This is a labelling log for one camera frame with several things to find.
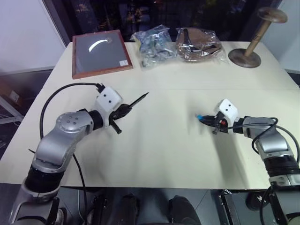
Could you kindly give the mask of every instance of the black cable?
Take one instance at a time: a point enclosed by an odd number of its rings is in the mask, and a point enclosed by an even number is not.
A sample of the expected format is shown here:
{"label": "black cable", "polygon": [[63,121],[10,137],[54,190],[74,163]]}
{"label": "black cable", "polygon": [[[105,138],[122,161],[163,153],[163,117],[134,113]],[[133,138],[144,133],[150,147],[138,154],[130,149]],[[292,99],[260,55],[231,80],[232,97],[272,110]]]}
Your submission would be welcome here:
{"label": "black cable", "polygon": [[275,120],[275,122],[272,124],[272,126],[270,126],[270,127],[269,127],[268,129],[266,129],[265,131],[261,132],[261,133],[260,133],[258,136],[256,136],[256,137],[252,140],[252,142],[251,142],[251,147],[252,147],[253,151],[255,151],[257,154],[259,154],[259,153],[258,153],[258,150],[256,150],[255,147],[254,147],[255,142],[258,140],[258,138],[260,138],[261,136],[263,136],[263,135],[264,135],[266,132],[268,132],[270,129],[274,128],[274,127],[277,125],[277,123],[278,123],[278,119],[277,119],[277,118],[271,117],[271,119]]}
{"label": "black cable", "polygon": [[[228,127],[226,128],[226,130],[230,130],[230,129],[234,129],[234,128],[244,128],[244,127],[252,127],[252,126],[272,126],[273,124],[269,124],[269,123],[249,123],[249,124],[242,124],[242,125],[236,125],[236,126],[233,126],[233,127]],[[298,141],[297,139],[295,138],[295,136],[290,132],[288,131],[287,129],[281,127],[281,126],[278,126],[278,125],[275,125],[276,128],[280,129],[280,130],[283,130],[284,132],[286,132],[294,141],[295,145],[296,145],[296,149],[297,149],[297,163],[299,164],[299,155],[300,155],[300,147],[299,147],[299,144],[298,144]]]}
{"label": "black cable", "polygon": [[[43,123],[44,123],[44,115],[45,115],[45,111],[47,106],[49,105],[50,101],[62,90],[68,88],[68,87],[72,87],[72,86],[77,86],[77,85],[91,85],[91,86],[97,86],[97,83],[71,83],[68,85],[65,85],[59,89],[57,89],[49,98],[48,100],[45,102],[43,108],[42,108],[42,112],[41,112],[41,116],[39,119],[39,134],[40,134],[40,138],[42,139],[44,137],[44,129],[43,129]],[[83,187],[83,197],[84,197],[84,207],[85,207],[85,215],[84,215],[84,224],[87,225],[87,218],[88,218],[88,204],[87,204],[87,195],[86,195],[86,187],[85,187],[85,183],[84,183],[84,178],[83,178],[83,173],[81,171],[81,167],[79,165],[79,162],[77,161],[77,158],[75,156],[75,154],[73,154],[73,158],[76,162],[76,165],[78,167],[79,170],[79,174],[80,174],[80,178],[81,178],[81,182],[82,182],[82,187]]]}
{"label": "black cable", "polygon": [[269,192],[271,191],[272,187],[269,187],[264,193],[263,193],[263,196],[262,196],[262,201],[261,201],[261,204],[259,206],[259,218],[261,220],[261,224],[262,225],[265,225],[264,223],[264,219],[263,219],[263,203],[267,197],[267,195],[269,194]]}

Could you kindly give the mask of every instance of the wooden frame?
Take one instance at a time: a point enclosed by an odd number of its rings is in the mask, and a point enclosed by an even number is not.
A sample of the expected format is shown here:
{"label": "wooden frame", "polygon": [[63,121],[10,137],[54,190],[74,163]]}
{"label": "wooden frame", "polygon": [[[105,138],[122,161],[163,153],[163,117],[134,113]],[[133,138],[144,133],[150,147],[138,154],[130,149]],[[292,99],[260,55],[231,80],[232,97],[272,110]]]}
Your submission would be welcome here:
{"label": "wooden frame", "polygon": [[[76,42],[78,37],[87,37],[87,36],[92,36],[92,35],[97,35],[97,34],[107,34],[107,33],[117,33],[118,37],[120,39],[120,42],[122,44],[122,48],[124,51],[124,54],[126,56],[126,60],[128,65],[124,66],[118,66],[118,67],[112,67],[112,68],[105,68],[105,69],[100,69],[100,70],[95,70],[95,71],[90,71],[90,72],[82,72],[82,73],[76,73]],[[82,35],[76,35],[73,36],[73,57],[72,57],[72,78],[73,79],[79,79],[79,78],[84,78],[84,77],[89,77],[89,76],[96,76],[96,75],[101,75],[101,74],[107,74],[107,73],[112,73],[112,72],[117,72],[117,71],[122,71],[122,70],[128,70],[132,69],[133,65],[130,60],[129,54],[127,52],[127,49],[124,44],[123,37],[121,35],[120,30],[111,30],[111,31],[103,31],[103,32],[97,32],[97,33],[91,33],[91,34],[82,34]]]}

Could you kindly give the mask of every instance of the floor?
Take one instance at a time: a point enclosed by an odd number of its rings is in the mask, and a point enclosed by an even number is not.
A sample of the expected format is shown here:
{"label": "floor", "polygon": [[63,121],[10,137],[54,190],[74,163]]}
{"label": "floor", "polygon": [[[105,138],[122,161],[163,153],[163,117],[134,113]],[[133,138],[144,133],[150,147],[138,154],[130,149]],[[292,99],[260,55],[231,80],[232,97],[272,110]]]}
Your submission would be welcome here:
{"label": "floor", "polygon": [[[35,97],[42,89],[51,70],[35,73],[23,74],[22,79],[18,75],[5,77],[9,83],[23,98],[23,107],[17,108],[23,115],[26,114]],[[290,74],[292,79],[300,85],[300,75]],[[0,108],[0,114],[9,115],[6,110]],[[7,145],[17,130],[17,125],[10,123],[0,125],[0,159],[5,152]],[[7,225],[8,217],[14,199],[17,195],[20,185],[1,184],[0,183],[0,224]],[[217,207],[214,201],[214,191],[208,189],[172,189],[172,188],[113,188],[114,198],[111,202],[113,208],[116,208],[123,195],[132,193],[141,201],[141,211],[137,224],[144,223],[166,223],[166,212],[168,200],[175,195],[186,197],[195,208],[202,225],[221,224],[218,217]],[[92,199],[100,192],[89,192],[88,203],[92,205]],[[238,213],[241,225],[260,224],[258,212],[249,210],[245,205],[247,193],[233,194],[232,198]],[[62,187],[59,192],[61,205],[68,211],[68,224],[77,225],[81,223],[78,208],[84,208],[83,193],[74,188]],[[276,224],[268,205],[265,209],[265,220],[267,224]]]}

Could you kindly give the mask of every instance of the table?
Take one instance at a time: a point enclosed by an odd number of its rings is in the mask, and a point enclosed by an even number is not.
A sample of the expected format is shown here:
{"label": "table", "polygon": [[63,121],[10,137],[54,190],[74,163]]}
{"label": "table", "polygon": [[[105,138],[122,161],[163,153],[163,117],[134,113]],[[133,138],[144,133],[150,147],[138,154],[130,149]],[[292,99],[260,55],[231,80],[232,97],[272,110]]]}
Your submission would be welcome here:
{"label": "table", "polygon": [[[226,52],[247,42],[224,42]],[[38,118],[46,99],[59,87],[76,82],[103,82],[131,103],[149,95],[128,116],[117,121],[123,132],[109,127],[85,137],[76,149],[87,186],[149,188],[256,189],[269,186],[260,157],[243,135],[213,135],[196,114],[214,114],[223,98],[231,100],[240,116],[279,118],[279,125],[300,137],[298,86],[263,44],[255,51],[262,65],[246,69],[227,62],[181,63],[175,60],[151,70],[139,66],[137,48],[126,43],[134,69],[72,80],[72,44],[63,53],[43,89],[26,114],[0,161],[0,182],[21,183],[39,142]],[[92,86],[63,90],[49,104],[44,132],[65,112],[94,106]],[[292,140],[287,140],[294,150]],[[61,182],[81,186],[71,160]]]}

